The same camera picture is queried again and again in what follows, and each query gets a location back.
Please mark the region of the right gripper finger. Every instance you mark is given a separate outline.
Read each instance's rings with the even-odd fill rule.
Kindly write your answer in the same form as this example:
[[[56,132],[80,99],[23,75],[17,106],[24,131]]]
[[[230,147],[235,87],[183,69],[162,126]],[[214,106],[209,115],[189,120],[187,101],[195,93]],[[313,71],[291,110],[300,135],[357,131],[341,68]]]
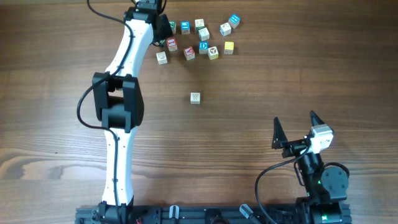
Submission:
[[[271,147],[273,149],[286,148],[289,145],[288,142],[289,141],[287,140],[287,137],[284,133],[282,125],[279,121],[279,118],[275,117],[274,118],[274,134],[273,134],[273,138],[272,138]]]
[[[311,110],[310,112],[310,121],[312,127],[321,126],[325,124],[325,122],[322,119],[320,119],[320,117],[316,114],[316,112],[314,112],[314,110]]]

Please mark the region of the yellow sided picture block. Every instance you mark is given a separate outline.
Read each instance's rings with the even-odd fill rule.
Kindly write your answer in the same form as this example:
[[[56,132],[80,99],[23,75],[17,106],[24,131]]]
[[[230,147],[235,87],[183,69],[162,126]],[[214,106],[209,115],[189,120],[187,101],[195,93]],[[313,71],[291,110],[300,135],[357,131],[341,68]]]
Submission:
[[[219,57],[217,47],[210,47],[208,48],[208,56],[210,60],[217,59]]]

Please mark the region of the wooden W block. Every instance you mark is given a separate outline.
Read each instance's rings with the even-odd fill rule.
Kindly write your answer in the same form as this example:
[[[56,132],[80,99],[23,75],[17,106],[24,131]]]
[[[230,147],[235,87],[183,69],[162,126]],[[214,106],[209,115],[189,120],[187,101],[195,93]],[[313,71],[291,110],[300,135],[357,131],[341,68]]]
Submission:
[[[200,104],[200,93],[197,92],[192,92],[190,94],[190,103],[193,105],[199,105]]]

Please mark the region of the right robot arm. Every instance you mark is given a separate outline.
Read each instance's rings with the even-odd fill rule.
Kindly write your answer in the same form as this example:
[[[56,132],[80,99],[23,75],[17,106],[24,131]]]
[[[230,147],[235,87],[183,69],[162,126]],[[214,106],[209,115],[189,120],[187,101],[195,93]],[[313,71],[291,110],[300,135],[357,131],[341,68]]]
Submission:
[[[349,170],[337,162],[324,163],[320,152],[330,147],[334,131],[314,112],[312,127],[303,139],[289,141],[278,118],[274,118],[273,149],[282,149],[282,157],[294,157],[294,169],[306,197],[296,200],[297,223],[351,223],[347,199]]]

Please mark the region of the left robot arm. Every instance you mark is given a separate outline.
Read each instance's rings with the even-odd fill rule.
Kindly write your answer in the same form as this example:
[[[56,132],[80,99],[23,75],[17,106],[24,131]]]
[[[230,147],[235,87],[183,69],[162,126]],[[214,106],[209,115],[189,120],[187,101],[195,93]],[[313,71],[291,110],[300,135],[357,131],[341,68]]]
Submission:
[[[163,13],[164,1],[135,1],[120,23],[124,34],[116,55],[103,72],[93,75],[96,117],[107,143],[106,184],[91,223],[132,223],[133,142],[144,116],[139,72],[147,49],[173,32]]]

